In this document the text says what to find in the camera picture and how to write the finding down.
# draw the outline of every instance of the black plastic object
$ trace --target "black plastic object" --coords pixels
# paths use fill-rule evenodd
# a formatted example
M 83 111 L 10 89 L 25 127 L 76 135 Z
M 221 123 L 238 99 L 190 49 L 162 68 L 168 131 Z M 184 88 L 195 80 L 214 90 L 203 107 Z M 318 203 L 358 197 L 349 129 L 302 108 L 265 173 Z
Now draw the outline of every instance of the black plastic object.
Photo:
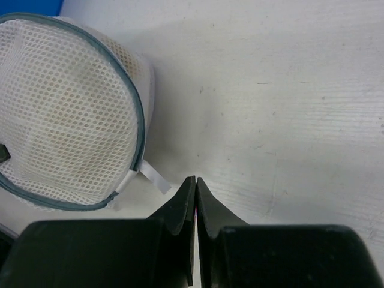
M 3 144 L 0 144 L 0 163 L 6 162 L 9 158 L 11 158 L 11 155 L 8 152 L 7 147 L 5 147 Z
M 148 219 L 44 221 L 13 245 L 0 287 L 192 285 L 194 177 Z
M 0 287 L 190 286 L 195 207 L 203 288 L 383 287 L 350 228 L 251 226 L 194 177 L 147 219 L 31 224 L 13 244 Z
M 197 181 L 202 287 L 383 287 L 346 226 L 248 226 Z
M 8 229 L 0 225 L 0 269 L 8 257 L 14 240 L 15 237 L 12 231 L 8 231 Z

